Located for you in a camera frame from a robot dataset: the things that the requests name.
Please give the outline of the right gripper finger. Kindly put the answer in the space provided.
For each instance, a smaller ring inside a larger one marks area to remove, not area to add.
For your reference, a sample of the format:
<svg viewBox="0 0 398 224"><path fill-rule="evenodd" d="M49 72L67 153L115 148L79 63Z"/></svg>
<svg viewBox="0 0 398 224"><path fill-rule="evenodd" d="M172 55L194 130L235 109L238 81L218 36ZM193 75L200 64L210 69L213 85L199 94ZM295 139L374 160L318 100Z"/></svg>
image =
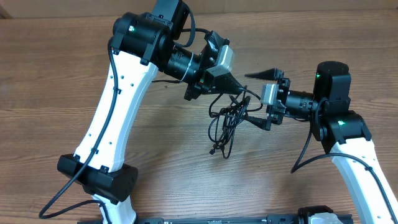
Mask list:
<svg viewBox="0 0 398 224"><path fill-rule="evenodd" d="M248 115L246 115L244 117L244 119L262 130L270 130L271 129L271 124L268 121L268 119L257 118L257 117L248 116Z"/></svg>
<svg viewBox="0 0 398 224"><path fill-rule="evenodd" d="M245 74L244 76L260 80L277 81L282 78L282 71L279 70L278 68L272 68L263 72Z"/></svg>

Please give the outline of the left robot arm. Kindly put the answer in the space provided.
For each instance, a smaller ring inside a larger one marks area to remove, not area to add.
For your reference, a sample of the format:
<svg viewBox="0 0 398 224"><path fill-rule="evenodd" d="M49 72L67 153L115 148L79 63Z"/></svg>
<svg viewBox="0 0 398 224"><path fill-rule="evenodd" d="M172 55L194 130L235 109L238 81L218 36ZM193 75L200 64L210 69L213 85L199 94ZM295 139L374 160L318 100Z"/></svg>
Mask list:
<svg viewBox="0 0 398 224"><path fill-rule="evenodd" d="M199 54L178 42L185 22L192 20L184 2L157 1L151 12L128 12L114 23L109 73L90 127L75 152L62 155L57 164L62 174L91 195L100 207L102 223L136 221L130 195L137 169L124 157L137 111L157 73L186 83L186 100L242 91L231 74L234 53L228 39L206 31Z"/></svg>

